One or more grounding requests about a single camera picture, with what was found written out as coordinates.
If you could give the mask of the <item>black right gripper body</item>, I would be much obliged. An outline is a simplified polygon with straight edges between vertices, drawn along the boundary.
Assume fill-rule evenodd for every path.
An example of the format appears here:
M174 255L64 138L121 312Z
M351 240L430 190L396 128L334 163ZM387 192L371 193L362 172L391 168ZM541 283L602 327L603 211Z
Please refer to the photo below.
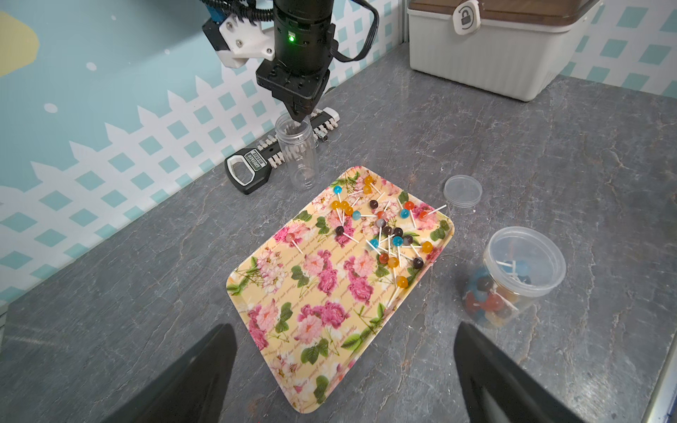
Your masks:
M296 122L311 115L329 82L328 68L312 74L294 75L280 61L264 60L256 71L257 84L282 102Z

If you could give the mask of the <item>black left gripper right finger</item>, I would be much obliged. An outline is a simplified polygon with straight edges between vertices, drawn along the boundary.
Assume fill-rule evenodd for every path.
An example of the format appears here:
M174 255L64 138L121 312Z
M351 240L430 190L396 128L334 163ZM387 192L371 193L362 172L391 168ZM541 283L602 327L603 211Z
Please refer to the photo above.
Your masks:
M472 422L580 422L474 325L458 326L454 360Z

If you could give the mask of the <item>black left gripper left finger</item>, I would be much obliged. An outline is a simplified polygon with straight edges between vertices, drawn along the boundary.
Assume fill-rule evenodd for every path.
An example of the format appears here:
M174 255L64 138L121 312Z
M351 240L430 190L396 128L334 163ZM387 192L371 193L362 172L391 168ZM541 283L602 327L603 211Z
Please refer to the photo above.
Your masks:
M230 324L209 331L106 422L217 422L237 354Z

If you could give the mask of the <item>clear plastic candy jar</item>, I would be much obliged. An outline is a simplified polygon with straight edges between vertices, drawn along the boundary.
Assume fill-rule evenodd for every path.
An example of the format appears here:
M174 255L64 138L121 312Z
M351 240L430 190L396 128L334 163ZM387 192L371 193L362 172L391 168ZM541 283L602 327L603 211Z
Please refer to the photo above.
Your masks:
M309 190L317 181L319 169L315 133L310 118L294 121L285 114L275 124L276 136L294 188Z

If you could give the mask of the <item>clear jar with brown candies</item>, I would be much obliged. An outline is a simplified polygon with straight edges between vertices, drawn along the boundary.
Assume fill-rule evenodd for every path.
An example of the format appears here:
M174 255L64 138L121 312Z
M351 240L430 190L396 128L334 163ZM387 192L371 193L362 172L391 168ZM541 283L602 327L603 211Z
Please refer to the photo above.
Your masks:
M555 290L566 270L562 252L544 234L503 228L489 239L481 265L465 285L465 311L481 327L502 328Z

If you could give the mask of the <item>clear plastic jar lid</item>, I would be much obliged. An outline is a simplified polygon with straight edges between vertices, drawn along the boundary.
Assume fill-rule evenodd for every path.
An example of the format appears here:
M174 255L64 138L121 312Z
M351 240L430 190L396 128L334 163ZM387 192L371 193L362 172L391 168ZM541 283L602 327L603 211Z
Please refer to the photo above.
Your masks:
M452 206L471 208L481 201L483 188L472 176L458 174L444 183L443 194Z

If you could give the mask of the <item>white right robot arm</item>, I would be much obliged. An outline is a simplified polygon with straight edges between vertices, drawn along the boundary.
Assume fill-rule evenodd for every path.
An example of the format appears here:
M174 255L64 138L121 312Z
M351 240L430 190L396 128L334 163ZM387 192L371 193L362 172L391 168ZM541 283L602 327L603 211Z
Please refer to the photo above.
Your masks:
M367 1L357 5L373 15L361 51L340 53L334 39L332 1L274 1L260 9L255 1L203 0L210 19L202 26L223 66L238 69L250 59L262 63L257 84L284 103L289 116L301 122L315 111L329 82L331 62L359 62L377 37L379 12Z

